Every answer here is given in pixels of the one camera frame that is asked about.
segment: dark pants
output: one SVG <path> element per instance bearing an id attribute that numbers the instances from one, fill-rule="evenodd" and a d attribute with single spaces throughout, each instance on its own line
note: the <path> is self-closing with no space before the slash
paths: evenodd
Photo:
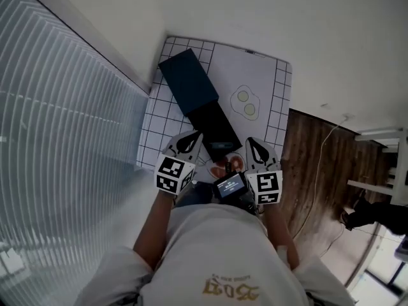
<path id="1" fill-rule="evenodd" d="M 394 235 L 408 234 L 408 208 L 387 203 L 369 203 L 361 198 L 349 214 L 347 228 L 365 226 L 376 221 L 387 227 Z"/>
<path id="2" fill-rule="evenodd" d="M 186 195 L 176 203 L 174 207 L 185 207 L 195 204 L 209 204 L 212 199 L 212 185 L 205 182 L 198 182 L 190 188 Z"/>

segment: white t-shirt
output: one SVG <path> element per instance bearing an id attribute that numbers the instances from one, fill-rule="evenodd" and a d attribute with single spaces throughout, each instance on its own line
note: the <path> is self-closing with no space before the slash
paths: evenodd
<path id="1" fill-rule="evenodd" d="M 127 247 L 106 254 L 75 305 L 354 305 L 319 258 L 292 272 L 239 208 L 175 208 L 167 238 L 155 272 Z"/>

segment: person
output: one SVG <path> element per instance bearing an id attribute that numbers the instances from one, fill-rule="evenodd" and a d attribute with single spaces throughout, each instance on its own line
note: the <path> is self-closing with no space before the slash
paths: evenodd
<path id="1" fill-rule="evenodd" d="M 365 189 L 355 197 L 354 212 L 348 214 L 345 210 L 340 215 L 340 222 L 346 229 L 365 226 L 378 222 L 389 229 L 394 235 L 408 234 L 408 208 L 401 205 L 392 205 L 386 202 L 369 203 L 365 199 Z"/>
<path id="2" fill-rule="evenodd" d="M 278 204 L 264 206 L 264 226 L 211 203 L 205 184 L 172 209 L 173 198 L 158 192 L 133 248 L 104 255 L 76 306 L 354 305 L 317 256 L 300 262 Z"/>

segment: white grid mat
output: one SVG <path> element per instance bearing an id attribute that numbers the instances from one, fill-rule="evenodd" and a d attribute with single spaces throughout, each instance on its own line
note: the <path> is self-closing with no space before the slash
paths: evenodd
<path id="1" fill-rule="evenodd" d="M 159 62 L 191 48 L 208 74 L 214 45 L 212 42 L 188 38 L 168 38 Z M 289 63 L 278 60 L 277 69 L 271 70 L 275 71 L 275 83 L 268 127 L 265 129 L 265 141 L 275 148 L 280 159 L 288 121 L 292 67 Z M 170 138 L 190 130 L 193 130 L 193 126 L 189 119 L 183 116 L 161 70 L 157 67 L 146 107 L 136 164 L 154 170 L 157 157 Z"/>

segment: white cable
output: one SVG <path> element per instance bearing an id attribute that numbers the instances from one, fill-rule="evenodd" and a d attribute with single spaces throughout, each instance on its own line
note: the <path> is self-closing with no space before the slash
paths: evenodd
<path id="1" fill-rule="evenodd" d="M 348 117 L 345 117 L 344 120 L 342 122 L 340 122 L 337 126 L 335 126 L 330 132 L 329 135 L 327 135 L 327 137 L 324 139 L 323 143 L 320 146 L 320 156 L 319 156 L 319 162 L 317 163 L 317 170 L 316 170 L 316 179 L 314 181 L 314 196 L 313 196 L 313 201 L 312 201 L 312 206 L 310 207 L 309 213 L 307 214 L 307 217 L 305 219 L 305 222 L 303 222 L 302 226 L 300 227 L 299 231 L 296 233 L 295 236 L 293 236 L 293 239 L 296 239 L 296 237 L 300 234 L 300 232 L 303 230 L 303 228 L 306 225 L 307 220 L 309 220 L 310 214 L 312 213 L 312 209 L 314 206 L 314 203 L 316 201 L 316 186 L 317 186 L 317 178 L 319 177 L 319 167 L 320 167 L 320 161 L 321 161 L 321 154 L 323 151 L 323 145 L 324 143 L 326 143 L 327 139 L 329 138 L 329 136 L 332 134 L 333 130 L 338 128 L 341 124 L 345 123 L 347 120 L 349 120 Z"/>
<path id="2" fill-rule="evenodd" d="M 344 233 L 344 224 L 340 224 L 342 226 L 342 230 L 340 231 L 339 235 L 330 243 L 329 247 L 327 247 L 327 250 L 325 250 L 324 252 L 322 252 L 320 254 L 320 258 L 322 258 L 324 255 L 326 255 L 326 253 L 329 251 L 329 249 L 332 247 L 332 245 L 343 235 Z"/>

